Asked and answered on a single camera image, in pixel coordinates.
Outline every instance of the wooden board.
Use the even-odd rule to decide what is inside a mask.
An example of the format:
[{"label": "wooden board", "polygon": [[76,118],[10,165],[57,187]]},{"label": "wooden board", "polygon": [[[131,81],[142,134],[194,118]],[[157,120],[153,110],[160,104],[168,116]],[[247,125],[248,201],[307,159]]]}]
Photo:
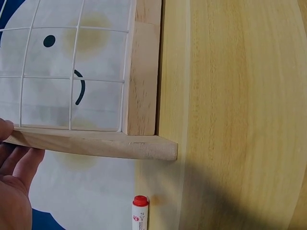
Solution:
[{"label": "wooden board", "polygon": [[166,0],[150,229],[307,229],[304,0]]},{"label": "wooden board", "polygon": [[88,156],[174,161],[177,144],[159,136],[16,127],[6,142]]},{"label": "wooden board", "polygon": [[154,135],[161,0],[137,0],[123,132]]}]

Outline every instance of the printed mouth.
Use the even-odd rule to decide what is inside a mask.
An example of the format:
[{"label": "printed mouth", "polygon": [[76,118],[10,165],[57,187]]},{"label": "printed mouth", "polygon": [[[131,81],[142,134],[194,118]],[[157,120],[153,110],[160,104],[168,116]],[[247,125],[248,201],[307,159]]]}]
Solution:
[{"label": "printed mouth", "polygon": [[[79,78],[83,78],[82,74],[77,70],[74,71],[74,74],[76,74],[77,77],[79,77]],[[81,82],[81,92],[80,92],[80,95],[79,95],[79,97],[76,101],[76,105],[80,104],[80,102],[81,102],[81,100],[84,96],[84,93],[85,93],[85,80],[80,80],[80,82]]]}]

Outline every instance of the printed eye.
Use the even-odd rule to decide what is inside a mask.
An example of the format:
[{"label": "printed eye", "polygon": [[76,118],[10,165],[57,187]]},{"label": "printed eye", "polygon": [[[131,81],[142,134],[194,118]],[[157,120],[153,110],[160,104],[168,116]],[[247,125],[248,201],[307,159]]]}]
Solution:
[{"label": "printed eye", "polygon": [[44,46],[47,48],[52,47],[55,44],[55,42],[56,42],[56,37],[53,35],[48,35],[44,39]]}]

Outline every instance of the hand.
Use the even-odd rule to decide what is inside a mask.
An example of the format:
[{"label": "hand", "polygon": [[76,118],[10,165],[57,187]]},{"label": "hand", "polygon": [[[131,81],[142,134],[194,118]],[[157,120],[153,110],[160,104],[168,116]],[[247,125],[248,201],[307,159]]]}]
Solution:
[{"label": "hand", "polygon": [[3,143],[13,129],[0,119],[0,229],[31,230],[29,189],[45,151]]}]

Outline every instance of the metal wire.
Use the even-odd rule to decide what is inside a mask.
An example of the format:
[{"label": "metal wire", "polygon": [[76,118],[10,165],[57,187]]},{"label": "metal wire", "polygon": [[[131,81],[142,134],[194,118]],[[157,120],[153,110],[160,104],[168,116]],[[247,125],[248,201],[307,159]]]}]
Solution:
[{"label": "metal wire", "polygon": [[73,94],[73,79],[74,79],[74,74],[75,74],[74,72],[75,72],[75,65],[76,65],[77,45],[78,45],[78,37],[79,37],[79,31],[80,31],[80,26],[81,26],[81,18],[82,18],[84,5],[85,5],[85,0],[82,1],[82,5],[81,5],[81,10],[80,10],[78,24],[77,24],[75,44],[74,44],[74,48],[73,48],[73,56],[72,56],[71,93],[70,93],[70,99],[69,99],[69,130],[71,130],[71,122],[72,122],[72,94]]},{"label": "metal wire", "polygon": [[[127,30],[122,30],[122,29],[112,29],[112,28],[105,28],[105,27],[92,27],[92,26],[81,26],[81,18],[84,10],[84,5],[85,1],[83,0],[80,14],[79,14],[79,19],[78,19],[78,24],[77,26],[34,26],[34,21],[37,15],[37,11],[40,5],[41,0],[38,0],[32,22],[30,27],[17,27],[17,28],[4,28],[0,29],[0,32],[4,31],[15,31],[15,30],[29,30],[28,33],[28,38],[27,38],[27,43],[25,47],[25,52],[24,52],[24,61],[23,61],[23,68],[22,68],[22,74],[21,76],[10,76],[10,75],[2,75],[0,78],[21,78],[21,85],[20,85],[20,100],[19,100],[19,126],[22,127],[22,104],[23,104],[23,90],[24,90],[24,79],[67,79],[71,81],[71,88],[70,88],[70,107],[69,107],[69,128],[68,130],[72,130],[72,96],[73,96],[73,82],[74,80],[80,80],[80,78],[77,78],[74,76],[74,70],[75,70],[75,64],[76,64],[76,52],[77,52],[77,45],[78,45],[78,37],[79,37],[79,31],[80,29],[90,29],[90,30],[104,30],[104,31],[112,31],[112,32],[119,32],[119,33],[126,33],[126,41],[125,41],[125,56],[124,56],[124,70],[123,70],[123,76],[122,80],[107,80],[107,79],[94,79],[94,78],[85,78],[83,80],[85,81],[102,81],[102,82],[113,82],[113,83],[120,83],[122,84],[121,87],[121,99],[120,99],[120,117],[119,117],[119,122],[118,122],[118,130],[117,132],[122,131],[122,120],[123,120],[123,107],[124,107],[124,83],[125,83],[125,75],[126,75],[126,61],[127,61],[127,55],[129,55],[128,51],[128,39],[130,36],[132,36],[132,31],[130,31],[131,27],[131,20],[133,20],[133,15],[131,13],[134,12],[133,10],[133,2],[135,0],[130,1],[130,12],[129,12],[129,21],[128,21],[128,27]],[[7,3],[7,0],[4,0],[2,9],[0,11],[0,17],[2,16],[2,13],[4,11],[5,5]],[[76,29],[76,37],[75,37],[75,43],[74,43],[74,50],[73,50],[73,57],[72,57],[72,67],[71,67],[71,76],[28,76],[25,75],[25,64],[27,60],[27,54],[28,54],[28,49],[29,49],[29,43],[30,43],[30,37],[32,34],[33,29]]]},{"label": "metal wire", "polygon": [[30,43],[31,32],[32,32],[32,29],[33,29],[34,20],[35,20],[36,14],[37,14],[37,10],[38,10],[40,1],[41,1],[41,0],[38,0],[36,9],[35,9],[35,11],[34,11],[34,15],[33,15],[32,22],[31,22],[31,26],[30,26],[30,29],[29,29],[27,44],[26,44],[26,46],[25,46],[23,70],[22,70],[22,73],[21,73],[21,82],[20,82],[19,127],[22,126],[22,104],[23,104],[23,91],[24,91],[24,70],[25,70],[25,63],[26,63],[26,60],[27,60],[27,54],[28,54],[28,49],[29,49],[29,43]]}]

